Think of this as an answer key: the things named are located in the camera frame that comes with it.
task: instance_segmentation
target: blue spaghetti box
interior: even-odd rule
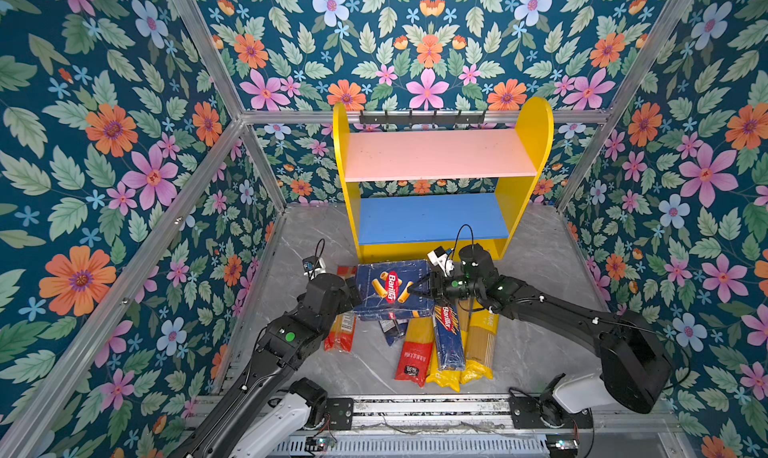
[[[355,313],[363,321],[432,316],[433,301],[408,291],[428,273],[427,260],[358,265],[356,283],[362,304]]]

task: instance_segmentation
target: dark blue package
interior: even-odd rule
[[[437,349],[437,369],[440,371],[464,371],[464,346],[462,331],[458,325],[456,305],[435,306],[432,315],[435,324],[435,348]]]
[[[408,319],[381,319],[379,325],[384,333],[386,343],[391,347],[398,339],[406,336]]]
[[[432,300],[408,292],[428,272],[427,260],[358,265],[356,283],[362,304],[354,309],[357,317],[373,321],[432,316]]]

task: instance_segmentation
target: shelf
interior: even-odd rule
[[[346,181],[537,176],[513,129],[355,133]]]
[[[464,223],[472,226],[475,241],[509,238],[495,194],[473,193],[360,200],[358,240],[360,245],[453,242]]]

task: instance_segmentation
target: small blue flower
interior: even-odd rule
[[[64,454],[62,455],[62,458],[78,458],[79,451],[80,451],[80,446],[76,446],[71,450],[64,450]]]
[[[154,358],[157,360],[157,362],[155,362],[154,364],[154,367],[158,368],[163,366],[163,363],[165,363],[165,360],[168,359],[168,355],[165,353],[158,353],[154,355]]]
[[[703,9],[700,9],[699,11],[690,13],[689,21],[691,24],[696,24],[699,21],[701,21],[701,15],[704,13]]]
[[[614,16],[617,18],[620,18],[625,12],[627,12],[627,5],[625,3],[621,3],[621,6],[614,8]]]
[[[30,222],[32,222],[32,224],[37,224],[40,222],[36,218],[36,216],[40,216],[40,211],[32,211],[32,208],[30,208],[29,205],[24,206],[24,213],[16,211],[13,215],[20,220],[24,220],[22,222],[22,226],[24,227],[29,226]]]
[[[115,371],[120,366],[120,355],[112,353],[112,359],[107,362],[107,366]]]
[[[406,19],[411,20],[411,24],[413,24],[413,23],[417,22],[419,19],[421,19],[418,16],[418,8],[409,9],[408,10],[408,15],[406,16]]]
[[[350,35],[350,26],[348,24],[344,24],[343,22],[339,21],[338,25],[336,26],[336,29],[334,29],[333,32],[336,34],[340,34],[341,38],[344,38],[345,36]]]
[[[237,13],[240,15],[242,19],[249,17],[248,11],[250,10],[248,8],[244,8],[242,4],[237,5]]]
[[[512,25],[512,30],[513,30],[512,31],[512,36],[517,36],[518,38],[523,36],[523,33],[528,32],[528,30],[523,26],[522,23],[520,23],[520,24],[513,24]]]
[[[176,56],[176,47],[174,46],[174,40],[167,40],[164,39],[163,42],[165,43],[165,53],[166,54],[172,54],[174,57]]]
[[[98,190],[94,190],[94,192],[90,196],[86,196],[85,200],[88,203],[93,203],[93,209],[98,209],[98,207],[104,205],[104,194],[99,194]]]
[[[701,299],[701,305],[704,306],[705,304],[712,303],[712,299],[710,299],[710,292],[699,290],[699,294],[696,296],[696,298]]]
[[[752,436],[748,436],[746,440],[744,440],[744,446],[746,446],[746,451],[748,453],[754,454],[754,456],[757,456],[757,454],[760,452],[760,445],[752,443]]]
[[[68,87],[67,83],[62,82],[61,84],[59,84],[58,82],[56,82],[55,79],[51,78],[51,84],[53,86],[50,86],[48,90],[51,91],[52,93],[56,93],[59,99],[62,99],[64,96],[72,95],[72,93],[67,91],[67,87]]]
[[[130,348],[128,348],[128,352],[132,352],[139,349],[139,345],[142,341],[144,341],[144,338],[139,337],[139,333],[136,333],[136,336],[133,338],[130,338],[128,340],[128,344],[130,345]]]
[[[210,11],[210,18],[215,19],[217,23],[224,19],[224,16],[221,15],[221,10],[218,8],[208,8],[208,11]]]
[[[93,231],[90,231],[87,228],[83,228],[83,234],[85,235],[85,237],[80,239],[80,244],[88,243],[90,247],[93,247],[94,242],[101,241],[101,237],[96,236],[98,234],[98,228],[94,228]]]
[[[350,11],[359,11],[360,10],[360,1],[357,0],[349,0],[346,4]]]
[[[688,41],[685,44],[685,47],[683,48],[683,50],[680,51],[680,54],[683,55],[683,58],[685,58],[686,56],[693,56],[693,54],[694,54],[694,42],[693,41]]]
[[[170,120],[170,116],[166,116],[165,121],[163,121],[163,126],[165,126],[166,131],[173,131],[174,126],[176,125],[174,124],[173,121]]]
[[[456,8],[454,9],[447,9],[446,15],[442,17],[443,21],[447,21],[448,24],[452,23],[453,20],[456,19]]]
[[[139,430],[131,430],[128,432],[128,439],[123,443],[123,446],[127,446],[131,449],[137,441],[139,441]]]
[[[514,12],[514,9],[520,4],[518,0],[504,0],[504,9]]]
[[[168,12],[168,10],[165,8],[158,8],[158,11],[160,12],[159,20],[168,24],[170,22],[170,13]]]
[[[694,121],[693,117],[688,117],[688,121],[683,123],[683,128],[685,128],[686,131],[689,133],[696,129],[696,125],[699,124],[699,121]]]
[[[29,306],[20,309],[18,313],[28,314],[29,316],[27,316],[27,319],[29,321],[34,321],[34,318],[39,314],[45,314],[45,309],[43,309],[43,305],[45,305],[45,299],[37,301],[34,297],[29,297],[27,303],[29,303]]]
[[[88,82],[93,79],[91,76],[88,76],[88,68],[72,66],[72,69],[74,69],[74,72],[76,73],[73,77],[76,81],[83,81],[83,84],[88,84]]]
[[[662,119],[659,129],[664,133],[669,132],[669,130],[672,129],[672,118],[670,117],[668,119]]]
[[[643,21],[643,22],[645,22],[645,20],[646,20],[646,19],[648,19],[648,18],[650,18],[651,16],[653,16],[653,12],[654,12],[654,10],[655,10],[655,9],[656,9],[656,8],[654,8],[654,7],[650,7],[650,8],[648,8],[648,6],[646,6],[646,7],[643,9],[643,12],[641,12],[641,13],[640,13],[640,21]]]
[[[91,18],[90,21],[83,21],[83,26],[88,30],[88,36],[96,39],[101,39],[101,28],[95,19]]]
[[[678,308],[677,303],[672,303],[672,306],[670,307],[670,311],[672,312],[672,316],[676,318],[683,316],[683,308]]]
[[[739,389],[734,393],[734,398],[739,400],[739,405],[746,405],[752,400],[752,396],[746,395],[743,386],[739,386]]]

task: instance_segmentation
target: blue shelf board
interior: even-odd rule
[[[509,237],[495,194],[472,193],[362,199],[358,240],[361,245],[454,241],[464,223],[476,241]],[[462,239],[469,239],[468,230]]]

